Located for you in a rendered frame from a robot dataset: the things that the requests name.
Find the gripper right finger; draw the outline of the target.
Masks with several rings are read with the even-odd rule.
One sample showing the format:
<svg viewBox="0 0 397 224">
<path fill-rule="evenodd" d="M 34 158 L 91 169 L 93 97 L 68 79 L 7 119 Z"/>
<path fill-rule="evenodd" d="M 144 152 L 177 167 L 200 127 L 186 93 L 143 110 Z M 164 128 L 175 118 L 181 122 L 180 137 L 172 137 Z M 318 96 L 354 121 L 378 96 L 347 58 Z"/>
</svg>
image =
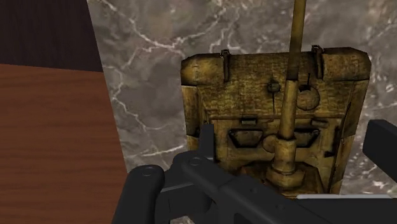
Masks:
<svg viewBox="0 0 397 224">
<path fill-rule="evenodd" d="M 387 120 L 370 120 L 362 151 L 397 183 L 397 126 Z"/>
</svg>

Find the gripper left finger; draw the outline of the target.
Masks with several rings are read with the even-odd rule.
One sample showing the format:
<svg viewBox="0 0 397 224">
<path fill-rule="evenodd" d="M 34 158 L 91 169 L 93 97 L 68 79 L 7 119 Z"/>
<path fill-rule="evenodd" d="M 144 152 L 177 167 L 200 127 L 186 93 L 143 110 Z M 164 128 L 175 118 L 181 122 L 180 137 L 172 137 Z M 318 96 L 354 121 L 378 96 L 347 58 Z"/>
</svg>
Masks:
<svg viewBox="0 0 397 224">
<path fill-rule="evenodd" d="M 234 176 L 212 161 L 214 127 L 205 124 L 195 151 L 177 154 L 169 170 L 141 165 L 126 178 L 111 224 L 330 224 L 258 180 Z"/>
</svg>

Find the yellow-brown toy tank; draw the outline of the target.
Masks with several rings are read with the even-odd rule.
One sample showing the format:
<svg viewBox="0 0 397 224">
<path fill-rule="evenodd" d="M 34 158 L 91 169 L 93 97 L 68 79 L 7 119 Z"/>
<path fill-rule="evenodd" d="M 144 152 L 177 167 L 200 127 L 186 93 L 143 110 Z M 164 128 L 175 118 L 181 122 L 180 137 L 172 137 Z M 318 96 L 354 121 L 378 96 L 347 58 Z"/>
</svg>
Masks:
<svg viewBox="0 0 397 224">
<path fill-rule="evenodd" d="M 351 47 L 302 51 L 306 0 L 295 0 L 289 52 L 196 54 L 181 63 L 191 150 L 208 124 L 209 156 L 289 198 L 338 194 L 370 80 Z"/>
</svg>

